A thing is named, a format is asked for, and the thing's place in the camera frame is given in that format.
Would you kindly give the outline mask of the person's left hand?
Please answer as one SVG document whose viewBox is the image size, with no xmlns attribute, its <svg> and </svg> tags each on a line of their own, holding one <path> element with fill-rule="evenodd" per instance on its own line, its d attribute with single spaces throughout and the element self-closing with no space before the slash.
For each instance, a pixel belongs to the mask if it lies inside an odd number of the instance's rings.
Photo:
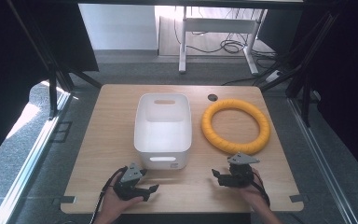
<svg viewBox="0 0 358 224">
<path fill-rule="evenodd" d="M 103 197 L 103 205 L 98 219 L 102 222 L 113 222 L 116 220 L 126 209 L 140 203 L 144 200 L 142 196 L 132 198 L 127 201 L 121 200 L 115 191 L 109 187 Z"/>
</svg>

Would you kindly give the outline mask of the white metal desk frame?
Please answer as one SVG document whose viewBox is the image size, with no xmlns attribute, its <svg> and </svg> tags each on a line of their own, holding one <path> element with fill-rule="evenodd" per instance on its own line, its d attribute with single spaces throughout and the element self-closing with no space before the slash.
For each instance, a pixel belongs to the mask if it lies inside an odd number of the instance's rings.
<svg viewBox="0 0 358 224">
<path fill-rule="evenodd" d="M 264 13 L 265 10 L 261 9 L 258 17 L 254 20 L 188 18 L 186 16 L 186 7 L 184 7 L 179 49 L 179 72 L 183 74 L 186 71 L 186 33 L 212 32 L 249 35 L 250 37 L 247 40 L 247 44 L 242 51 L 251 74 L 258 75 L 259 72 L 252 56 L 252 50 Z"/>
</svg>

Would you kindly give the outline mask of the black metal stand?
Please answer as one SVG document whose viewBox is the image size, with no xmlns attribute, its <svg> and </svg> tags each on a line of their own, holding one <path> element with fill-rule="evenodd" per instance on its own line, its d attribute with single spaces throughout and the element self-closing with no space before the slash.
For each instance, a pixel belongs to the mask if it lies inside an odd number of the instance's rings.
<svg viewBox="0 0 358 224">
<path fill-rule="evenodd" d="M 315 16 L 316 11 L 313 11 L 305 14 L 305 19 L 310 20 L 311 15 L 314 16 L 314 24 L 308 26 L 308 31 L 298 40 L 294 48 L 281 58 L 284 66 L 289 66 L 290 62 L 295 60 L 296 62 L 293 63 L 292 69 L 287 70 L 281 77 L 260 87 L 260 90 L 264 92 L 290 79 L 285 95 L 288 98 L 295 98 L 302 92 L 300 117 L 307 127 L 310 126 L 310 82 L 313 74 L 311 63 L 315 60 L 317 51 L 337 19 L 337 13 L 332 10 L 325 10 L 318 17 Z"/>
<path fill-rule="evenodd" d="M 72 74 L 96 88 L 102 84 L 86 73 L 99 69 L 78 3 L 58 0 L 6 0 L 48 72 L 49 115 L 58 114 L 56 89 L 70 92 Z"/>
</svg>

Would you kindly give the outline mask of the black curtain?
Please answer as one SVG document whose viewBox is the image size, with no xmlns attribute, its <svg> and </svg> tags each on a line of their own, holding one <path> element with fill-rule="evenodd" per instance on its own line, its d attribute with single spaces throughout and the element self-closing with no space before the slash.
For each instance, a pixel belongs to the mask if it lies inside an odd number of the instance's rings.
<svg viewBox="0 0 358 224">
<path fill-rule="evenodd" d="M 358 0 L 347 0 L 307 71 L 318 110 L 358 161 Z"/>
<path fill-rule="evenodd" d="M 30 2 L 50 50 L 59 63 L 77 71 L 98 65 L 77 4 Z M 0 0 L 0 146 L 29 100 L 31 88 L 48 71 L 7 0 Z"/>
</svg>

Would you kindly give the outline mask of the person's right hand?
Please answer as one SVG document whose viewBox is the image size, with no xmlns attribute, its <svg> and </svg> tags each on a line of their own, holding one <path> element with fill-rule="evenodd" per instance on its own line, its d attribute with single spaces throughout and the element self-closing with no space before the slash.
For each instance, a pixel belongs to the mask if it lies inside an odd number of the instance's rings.
<svg viewBox="0 0 358 224">
<path fill-rule="evenodd" d="M 253 169 L 252 173 L 254 175 L 254 184 L 239 188 L 239 194 L 253 208 L 253 210 L 269 208 L 269 204 L 265 199 L 263 181 L 256 169 Z"/>
</svg>

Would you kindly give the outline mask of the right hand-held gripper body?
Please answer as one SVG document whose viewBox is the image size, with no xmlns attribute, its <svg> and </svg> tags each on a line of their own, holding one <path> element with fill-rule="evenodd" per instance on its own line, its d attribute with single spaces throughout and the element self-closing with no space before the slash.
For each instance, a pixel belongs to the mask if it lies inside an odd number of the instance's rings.
<svg viewBox="0 0 358 224">
<path fill-rule="evenodd" d="M 234 156 L 227 159 L 229 164 L 229 175 L 221 175 L 219 178 L 227 178 L 231 181 L 232 188 L 241 188 L 249 186 L 253 180 L 254 175 L 251 165 L 259 163 L 259 159 L 238 152 Z"/>
</svg>

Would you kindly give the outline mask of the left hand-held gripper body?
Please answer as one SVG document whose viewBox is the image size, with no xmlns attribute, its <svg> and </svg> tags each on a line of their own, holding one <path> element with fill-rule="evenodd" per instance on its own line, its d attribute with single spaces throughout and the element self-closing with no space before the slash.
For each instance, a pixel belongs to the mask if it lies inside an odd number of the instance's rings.
<svg viewBox="0 0 358 224">
<path fill-rule="evenodd" d="M 134 162 L 118 170 L 113 190 L 121 200 L 127 201 L 135 197 L 143 197 L 144 189 L 136 187 L 142 178 L 140 170 L 139 166 Z"/>
</svg>

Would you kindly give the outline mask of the white plastic storage bin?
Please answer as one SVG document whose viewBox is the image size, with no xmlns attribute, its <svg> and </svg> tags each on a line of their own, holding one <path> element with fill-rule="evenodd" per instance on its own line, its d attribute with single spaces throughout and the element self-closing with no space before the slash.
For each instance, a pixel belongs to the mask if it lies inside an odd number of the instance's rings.
<svg viewBox="0 0 358 224">
<path fill-rule="evenodd" d="M 136 111 L 133 144 L 144 168 L 183 169 L 192 145 L 188 98 L 182 93 L 144 94 Z"/>
</svg>

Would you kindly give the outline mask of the aluminium floor rail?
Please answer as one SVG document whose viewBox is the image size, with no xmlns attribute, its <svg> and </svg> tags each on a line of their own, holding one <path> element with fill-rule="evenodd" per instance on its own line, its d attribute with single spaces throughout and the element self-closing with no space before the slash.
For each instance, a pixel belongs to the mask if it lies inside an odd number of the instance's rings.
<svg viewBox="0 0 358 224">
<path fill-rule="evenodd" d="M 29 182 L 36 165 L 38 164 L 42 153 L 44 152 L 49 138 L 52 136 L 59 119 L 63 114 L 63 110 L 66 108 L 71 94 L 68 92 L 63 93 L 57 101 L 58 112 L 52 119 L 48 119 L 40 134 L 37 136 L 30 153 L 28 154 L 24 164 L 20 168 L 16 178 L 14 179 L 10 189 L 7 192 L 6 197 L 0 205 L 0 224 L 7 224 L 10 220 L 13 212 L 16 209 L 17 204 L 20 201 L 21 195 Z"/>
<path fill-rule="evenodd" d="M 310 152 L 315 159 L 318 168 L 324 178 L 326 186 L 328 187 L 336 205 L 339 213 L 341 214 L 345 224 L 358 224 L 358 218 L 353 212 L 350 202 L 346 194 L 344 193 L 342 187 L 338 184 L 337 179 L 331 170 L 330 165 L 325 158 L 323 151 L 317 142 L 312 130 L 306 124 L 306 122 L 301 118 L 300 107 L 297 105 L 296 101 L 293 99 L 288 99 L 287 103 L 289 104 L 295 118 L 296 122 L 303 133 L 306 142 L 310 148 Z"/>
</svg>

